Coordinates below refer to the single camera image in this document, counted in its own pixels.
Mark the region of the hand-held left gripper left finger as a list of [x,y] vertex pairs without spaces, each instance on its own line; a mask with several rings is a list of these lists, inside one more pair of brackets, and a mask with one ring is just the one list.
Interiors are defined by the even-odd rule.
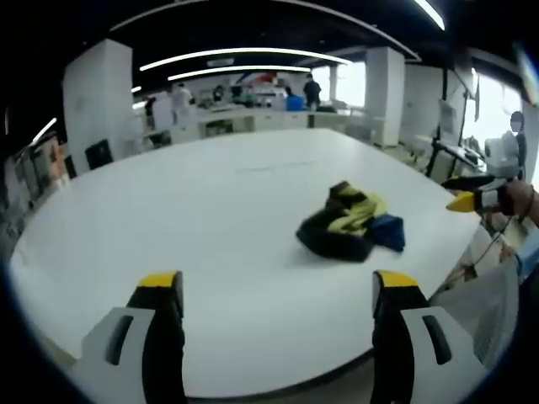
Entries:
[[183,277],[150,274],[84,337],[70,377],[93,403],[184,403]]

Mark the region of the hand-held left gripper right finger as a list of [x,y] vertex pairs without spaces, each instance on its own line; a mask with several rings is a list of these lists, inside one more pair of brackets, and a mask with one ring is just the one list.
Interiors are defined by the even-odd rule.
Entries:
[[462,403],[487,374],[471,335],[406,274],[373,274],[373,403]]

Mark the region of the person's right hand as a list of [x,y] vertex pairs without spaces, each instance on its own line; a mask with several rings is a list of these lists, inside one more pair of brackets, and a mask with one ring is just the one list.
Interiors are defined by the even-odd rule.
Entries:
[[505,197],[501,205],[503,214],[529,218],[538,226],[538,193],[531,184],[512,180],[505,185]]

